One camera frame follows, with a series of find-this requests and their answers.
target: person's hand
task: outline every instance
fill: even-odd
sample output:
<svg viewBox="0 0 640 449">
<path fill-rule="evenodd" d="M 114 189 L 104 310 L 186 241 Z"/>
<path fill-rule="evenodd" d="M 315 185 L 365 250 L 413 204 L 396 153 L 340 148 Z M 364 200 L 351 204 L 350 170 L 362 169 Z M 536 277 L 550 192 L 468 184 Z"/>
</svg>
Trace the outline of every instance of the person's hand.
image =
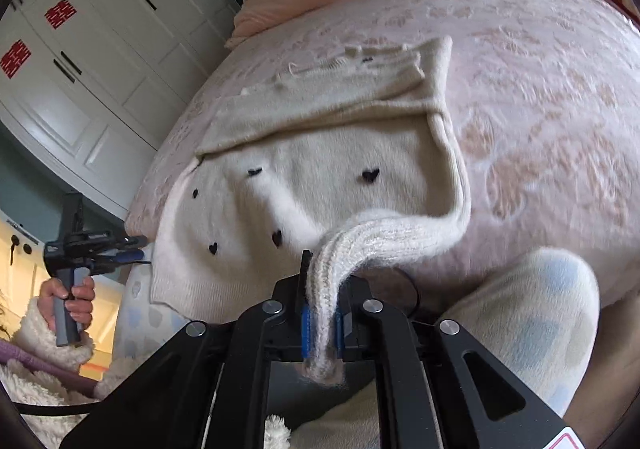
<svg viewBox="0 0 640 449">
<path fill-rule="evenodd" d="M 76 298 L 72 301 L 66 301 L 66 309 L 71 313 L 71 317 L 74 321 L 82 324 L 84 329 L 87 329 L 93 320 L 91 312 L 94 310 L 94 305 L 91 301 L 95 299 L 95 283 L 92 277 L 88 275 L 82 280 L 82 286 L 74 286 L 71 289 L 71 294 Z M 56 331 L 56 318 L 53 315 L 53 298 L 60 297 L 60 299 L 66 299 L 68 292 L 60 279 L 52 277 L 47 279 L 42 286 L 40 286 L 40 295 L 38 296 L 38 310 L 47 321 L 49 329 L 53 332 Z"/>
</svg>

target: sweater sleeve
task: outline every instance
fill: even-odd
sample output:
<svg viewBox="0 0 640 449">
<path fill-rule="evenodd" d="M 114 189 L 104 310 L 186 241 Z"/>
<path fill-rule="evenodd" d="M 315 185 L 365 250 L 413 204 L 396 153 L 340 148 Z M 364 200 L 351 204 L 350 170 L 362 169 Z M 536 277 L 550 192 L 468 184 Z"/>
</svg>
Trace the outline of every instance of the sweater sleeve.
<svg viewBox="0 0 640 449">
<path fill-rule="evenodd" d="M 86 333 L 80 334 L 79 346 L 56 346 L 56 334 L 49 330 L 47 321 L 38 310 L 38 298 L 29 301 L 27 313 L 20 320 L 20 329 L 14 334 L 13 343 L 26 352 L 50 364 L 78 373 L 80 366 L 94 354 L 94 341 Z"/>
</svg>

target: pink floral bedspread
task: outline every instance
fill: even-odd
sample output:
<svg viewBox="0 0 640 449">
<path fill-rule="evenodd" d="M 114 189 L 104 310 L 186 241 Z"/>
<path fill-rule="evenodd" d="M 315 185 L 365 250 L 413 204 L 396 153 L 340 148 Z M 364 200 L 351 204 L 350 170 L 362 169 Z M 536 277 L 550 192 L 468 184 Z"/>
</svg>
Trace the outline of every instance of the pink floral bedspread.
<svg viewBox="0 0 640 449">
<path fill-rule="evenodd" d="M 538 245 L 582 255 L 598 274 L 603 305 L 638 288 L 640 32 L 600 0 L 343 0 L 251 37 L 164 142 L 127 230 L 155 236 L 218 97 L 346 44 L 445 34 L 454 43 L 447 103 L 473 210 L 452 251 L 412 268 L 424 294 L 437 288 L 444 301 L 456 299 L 486 270 Z"/>
</svg>

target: purple fabric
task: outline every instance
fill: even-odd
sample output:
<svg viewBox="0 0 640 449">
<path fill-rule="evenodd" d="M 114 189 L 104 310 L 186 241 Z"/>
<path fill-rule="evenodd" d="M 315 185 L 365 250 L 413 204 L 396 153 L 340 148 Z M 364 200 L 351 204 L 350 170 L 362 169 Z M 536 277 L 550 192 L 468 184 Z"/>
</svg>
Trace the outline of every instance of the purple fabric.
<svg viewBox="0 0 640 449">
<path fill-rule="evenodd" d="M 97 381 L 54 366 L 7 341 L 0 340 L 0 364 L 5 365 L 11 359 L 20 361 L 30 371 L 44 371 L 53 375 L 66 389 L 72 389 L 89 398 L 94 395 L 94 387 Z"/>
</svg>

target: silver screw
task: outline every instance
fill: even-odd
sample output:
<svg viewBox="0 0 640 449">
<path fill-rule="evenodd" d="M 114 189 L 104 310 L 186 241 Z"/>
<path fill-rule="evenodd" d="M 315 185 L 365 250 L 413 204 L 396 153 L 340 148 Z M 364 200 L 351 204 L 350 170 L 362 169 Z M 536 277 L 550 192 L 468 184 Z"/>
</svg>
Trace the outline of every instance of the silver screw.
<svg viewBox="0 0 640 449">
<path fill-rule="evenodd" d="M 187 324 L 185 332 L 190 337 L 200 337 L 207 330 L 207 325 L 201 321 L 191 321 Z"/>
<path fill-rule="evenodd" d="M 282 311 L 282 303 L 275 299 L 269 299 L 262 303 L 262 311 L 270 315 L 278 314 Z"/>
<path fill-rule="evenodd" d="M 451 319 L 445 319 L 440 323 L 440 331 L 447 335 L 456 335 L 460 331 L 460 325 Z"/>
<path fill-rule="evenodd" d="M 362 303 L 362 307 L 372 314 L 377 314 L 378 312 L 382 312 L 383 305 L 377 299 L 367 299 L 364 303 Z"/>
</svg>

